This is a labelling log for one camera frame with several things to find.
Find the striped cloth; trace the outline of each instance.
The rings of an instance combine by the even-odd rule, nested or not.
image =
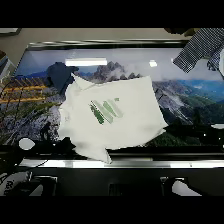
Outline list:
[[[173,63],[188,73],[197,61],[209,57],[208,68],[218,70],[220,52],[224,48],[224,28],[201,28],[182,49]]]

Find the white towel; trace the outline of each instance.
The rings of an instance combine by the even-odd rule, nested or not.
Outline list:
[[[104,84],[75,80],[59,108],[58,134],[70,137],[78,154],[110,163],[106,149],[143,145],[165,131],[149,76]]]

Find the sky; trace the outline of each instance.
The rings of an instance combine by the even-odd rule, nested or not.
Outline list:
[[[184,73],[172,63],[181,48],[132,48],[132,49],[72,49],[27,51],[17,69],[16,75],[29,75],[45,71],[55,62],[65,62],[68,58],[106,58],[107,62],[118,62],[125,67],[126,76],[134,72],[136,75],[150,75],[153,81],[165,80],[220,80],[219,72],[207,68],[207,60],[201,59],[189,73]],[[156,67],[150,67],[149,61],[155,60]],[[82,72],[95,72],[97,66],[79,67]],[[112,75],[119,75],[119,70]]]

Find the screen displaying mountain landscape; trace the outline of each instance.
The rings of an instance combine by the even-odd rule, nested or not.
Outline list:
[[[224,123],[224,82],[220,73],[208,70],[205,59],[188,74],[184,73],[172,63],[180,51],[179,48],[27,51],[15,75],[43,72],[55,62],[65,62],[68,58],[106,58],[107,65],[80,66],[75,75],[97,84],[150,76],[160,109],[169,125],[177,120],[182,125],[193,125],[198,115],[204,126]],[[151,67],[150,60],[157,66]],[[22,137],[41,140],[40,130],[47,122],[51,123],[51,138],[57,140],[58,108],[65,99],[54,88],[47,88],[44,94],[46,100],[43,102],[21,102],[18,112],[17,103],[9,103],[6,114],[6,105],[1,105],[1,144],[16,144]],[[191,144],[201,145],[195,139],[188,141],[164,133],[148,145]]]

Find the dark blue cloth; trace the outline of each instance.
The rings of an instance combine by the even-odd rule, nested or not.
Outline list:
[[[47,69],[47,84],[53,85],[59,92],[60,95],[64,95],[69,84],[72,84],[74,78],[71,73],[78,71],[79,68],[75,66],[67,67],[62,62],[56,62]]]

